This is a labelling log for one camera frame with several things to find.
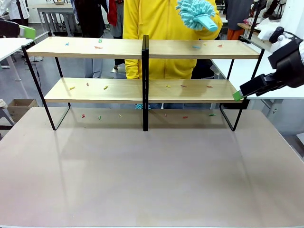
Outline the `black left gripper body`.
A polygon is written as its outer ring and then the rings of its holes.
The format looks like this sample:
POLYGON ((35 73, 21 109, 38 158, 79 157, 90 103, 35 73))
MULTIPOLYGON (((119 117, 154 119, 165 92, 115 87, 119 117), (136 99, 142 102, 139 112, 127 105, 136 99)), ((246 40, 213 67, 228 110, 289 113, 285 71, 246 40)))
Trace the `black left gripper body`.
POLYGON ((0 20, 0 36, 7 38, 17 38, 19 36, 19 24, 1 19, 0 20))

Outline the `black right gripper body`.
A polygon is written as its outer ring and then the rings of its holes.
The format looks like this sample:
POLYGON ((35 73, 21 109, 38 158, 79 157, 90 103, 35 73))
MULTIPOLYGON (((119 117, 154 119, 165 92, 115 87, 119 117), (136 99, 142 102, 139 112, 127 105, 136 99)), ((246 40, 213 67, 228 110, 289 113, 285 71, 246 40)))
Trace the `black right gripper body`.
POLYGON ((297 88, 304 84, 304 64, 299 51, 276 63, 274 76, 276 82, 290 88, 297 88))

